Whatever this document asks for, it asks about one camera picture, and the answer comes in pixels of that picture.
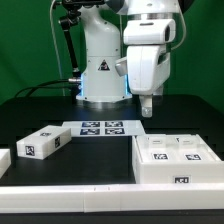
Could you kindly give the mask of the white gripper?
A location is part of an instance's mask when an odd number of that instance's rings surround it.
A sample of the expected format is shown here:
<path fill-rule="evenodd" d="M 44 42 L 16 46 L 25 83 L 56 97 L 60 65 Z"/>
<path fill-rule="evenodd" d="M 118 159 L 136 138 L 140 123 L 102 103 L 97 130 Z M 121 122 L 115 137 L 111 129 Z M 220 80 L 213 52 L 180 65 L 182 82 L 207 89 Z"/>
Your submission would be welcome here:
<path fill-rule="evenodd" d="M 165 45 L 129 46 L 128 82 L 132 94 L 152 95 L 170 75 L 170 53 Z M 140 96 L 143 117 L 152 116 L 152 96 Z"/>

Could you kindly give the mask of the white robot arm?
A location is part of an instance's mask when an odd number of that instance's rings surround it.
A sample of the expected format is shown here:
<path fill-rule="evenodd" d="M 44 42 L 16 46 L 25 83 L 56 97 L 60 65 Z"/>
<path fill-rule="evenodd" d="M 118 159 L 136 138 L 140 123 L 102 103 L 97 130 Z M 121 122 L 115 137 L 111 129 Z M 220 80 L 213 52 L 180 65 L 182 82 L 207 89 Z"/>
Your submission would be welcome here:
<path fill-rule="evenodd" d="M 103 0 L 105 8 L 128 17 L 119 31 L 100 16 L 95 4 L 81 7 L 87 67 L 77 99 L 100 108 L 137 95 L 144 117 L 152 115 L 152 97 L 170 75 L 170 43 L 176 39 L 174 16 L 181 0 Z"/>

